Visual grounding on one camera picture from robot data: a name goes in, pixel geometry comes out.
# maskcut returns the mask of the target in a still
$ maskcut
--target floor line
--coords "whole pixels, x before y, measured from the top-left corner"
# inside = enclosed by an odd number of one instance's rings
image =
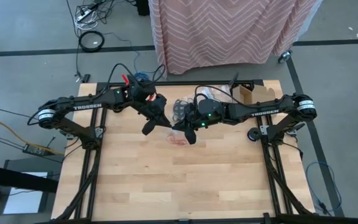
[[[358,44],[358,39],[354,40],[306,40],[296,41],[293,46],[322,46],[322,45],[346,45]]]
[[[292,79],[293,85],[295,87],[296,93],[303,94],[303,89],[302,89],[298,74],[295,70],[295,66],[293,64],[292,58],[287,60],[287,67],[290,71],[291,79]],[[327,159],[326,159],[326,156],[324,155],[323,147],[321,145],[320,138],[317,133],[316,125],[314,124],[313,121],[307,122],[307,125],[308,125],[308,129],[309,129],[309,133],[310,133],[311,142],[313,144],[314,151],[316,153],[317,161],[325,162],[327,164]],[[323,165],[319,165],[319,166],[320,166],[321,174],[323,175],[323,179],[324,179],[324,183],[326,186],[329,200],[331,201],[331,206],[332,206],[332,208],[336,208],[337,205],[339,205],[339,198],[336,193],[336,189],[335,189],[335,185],[334,185],[331,173],[330,173],[328,167],[323,166]],[[342,207],[339,207],[334,213],[335,213],[336,217],[345,217]]]
[[[128,47],[104,47],[95,53],[103,52],[132,52],[132,51],[145,51],[145,50],[155,50],[154,45],[145,45],[145,46],[128,46]],[[7,56],[34,56],[34,55],[56,55],[56,54],[76,54],[77,49],[55,49],[55,50],[17,50],[17,51],[5,51],[0,52],[0,57]]]

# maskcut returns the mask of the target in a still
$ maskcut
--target red object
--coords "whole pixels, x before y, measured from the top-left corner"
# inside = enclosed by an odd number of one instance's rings
[[[125,85],[129,85],[129,80],[128,78],[125,76],[125,75],[121,75],[122,79],[124,80],[125,82]]]
[[[154,94],[149,97],[149,101],[152,101],[154,97]]]
[[[167,142],[168,142],[169,144],[175,144],[175,145],[177,145],[177,146],[184,146],[184,145],[187,145],[187,144],[188,144],[188,142],[187,142],[186,139],[180,139],[179,137],[178,137],[178,139],[177,139],[177,137],[176,137],[175,134],[173,134],[173,133],[170,133],[170,134],[167,136]]]

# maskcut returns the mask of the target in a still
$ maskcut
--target blue cable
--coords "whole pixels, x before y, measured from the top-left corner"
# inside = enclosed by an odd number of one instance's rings
[[[135,74],[135,78],[137,79],[137,80],[149,80],[149,76],[148,75],[146,75],[145,73],[142,73],[142,72],[138,72],[138,73],[136,73]]]
[[[326,167],[328,167],[329,171],[332,173],[333,175],[333,182],[334,182],[334,188],[335,188],[335,191],[337,192],[338,194],[338,197],[339,197],[339,204],[336,208],[333,208],[331,210],[327,210],[327,212],[335,212],[336,210],[338,210],[341,206],[342,206],[342,196],[341,194],[339,193],[338,191],[338,188],[336,187],[336,183],[335,183],[335,174],[334,174],[334,170],[333,168],[331,168],[327,163],[325,162],[320,162],[320,161],[317,161],[317,162],[312,162],[311,164],[308,165],[308,167],[306,168],[306,181],[308,182],[308,185],[309,185],[309,189],[311,191],[311,193],[313,194],[313,196],[317,199],[317,202],[320,204],[323,204],[323,202],[317,197],[317,195],[315,194],[314,190],[311,188],[311,185],[310,185],[310,182],[309,182],[309,177],[308,177],[308,174],[309,174],[309,168],[312,166],[312,165],[315,165],[315,164],[321,164],[321,165],[324,165]],[[324,211],[322,208],[319,208],[317,206],[315,206],[318,210],[321,210],[321,211]]]

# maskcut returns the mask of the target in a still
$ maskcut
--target gray floor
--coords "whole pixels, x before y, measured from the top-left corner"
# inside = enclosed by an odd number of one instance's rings
[[[80,0],[69,0],[74,9]],[[115,32],[133,45],[152,45],[149,17],[137,15],[127,3],[117,4],[108,24],[100,24],[101,32]],[[325,0],[314,17],[309,31],[300,40],[356,39],[358,34],[358,1]],[[105,46],[128,46],[114,36],[106,37]],[[76,37],[64,1],[0,0],[0,51],[48,50],[76,47]],[[335,171],[347,217],[358,217],[358,45],[294,47],[293,61],[304,92],[316,102],[319,116],[316,127],[328,163]],[[91,82],[104,82],[112,65],[122,62],[131,66],[134,52],[80,54],[81,73],[92,74]],[[140,70],[157,66],[154,51],[141,52]],[[285,93],[295,91],[287,66],[276,63],[272,56],[264,65],[224,65],[196,68],[184,75],[170,75],[168,80],[227,80],[239,72],[240,79],[279,79]],[[75,55],[41,55],[0,57],[0,108],[32,114],[46,102],[59,96],[75,95]],[[113,76],[121,81],[123,71]],[[25,118],[0,112],[0,120],[12,126],[26,139],[46,144],[52,136],[53,147],[63,151],[65,140],[57,131],[28,127]],[[17,140],[0,127],[0,136]],[[305,167],[316,160],[307,129],[300,131],[299,146],[304,150]],[[6,159],[31,156],[0,144],[0,167]],[[48,165],[59,169],[58,164]],[[321,199],[328,202],[321,174],[315,167],[310,181]],[[32,223],[45,221],[52,209],[41,215],[1,217],[0,223]]]

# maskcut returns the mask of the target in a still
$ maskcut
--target plastic bag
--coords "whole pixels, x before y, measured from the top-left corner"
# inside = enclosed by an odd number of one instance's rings
[[[214,88],[208,87],[199,87],[197,88],[197,93],[202,93],[208,97],[208,99],[213,99],[220,102],[227,102],[232,103],[232,98],[230,97],[230,87],[229,85],[215,85],[214,87],[219,88],[220,90],[224,91],[228,95],[224,94],[223,92],[216,90]],[[202,100],[203,97],[197,97],[197,100]],[[192,103],[194,100],[194,94],[184,96],[180,99],[177,99],[173,105],[173,110],[170,115],[170,118],[174,123],[181,121],[185,117],[185,106],[189,103]]]

